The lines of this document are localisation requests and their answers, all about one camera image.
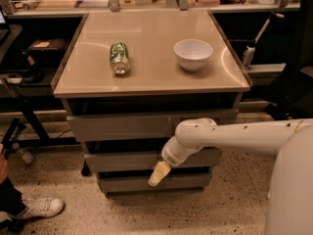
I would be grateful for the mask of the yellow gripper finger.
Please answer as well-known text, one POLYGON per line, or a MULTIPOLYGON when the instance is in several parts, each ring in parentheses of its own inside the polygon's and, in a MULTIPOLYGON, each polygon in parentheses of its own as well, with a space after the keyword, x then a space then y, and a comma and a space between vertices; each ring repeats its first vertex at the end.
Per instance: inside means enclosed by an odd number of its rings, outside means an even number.
POLYGON ((158 162, 148 181, 149 185, 152 187, 156 187, 160 183, 160 181, 169 173, 170 170, 171 167, 167 162, 158 162))

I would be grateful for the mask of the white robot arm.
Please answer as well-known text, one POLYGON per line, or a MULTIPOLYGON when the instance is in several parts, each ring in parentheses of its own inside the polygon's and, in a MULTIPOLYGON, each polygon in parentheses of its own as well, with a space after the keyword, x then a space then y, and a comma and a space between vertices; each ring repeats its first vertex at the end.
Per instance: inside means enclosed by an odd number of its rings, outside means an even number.
POLYGON ((313 235, 313 119, 219 125, 211 118, 180 122, 150 176, 157 186, 192 154, 214 147, 275 160, 264 235, 313 235))

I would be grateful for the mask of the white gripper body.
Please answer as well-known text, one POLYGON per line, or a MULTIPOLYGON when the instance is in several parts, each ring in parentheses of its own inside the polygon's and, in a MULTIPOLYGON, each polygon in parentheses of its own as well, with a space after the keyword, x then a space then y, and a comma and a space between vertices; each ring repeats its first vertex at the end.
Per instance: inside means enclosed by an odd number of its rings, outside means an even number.
POLYGON ((161 157, 170 166, 177 167, 188 159, 192 153, 192 149, 184 147, 175 137, 171 137, 163 146, 161 157))

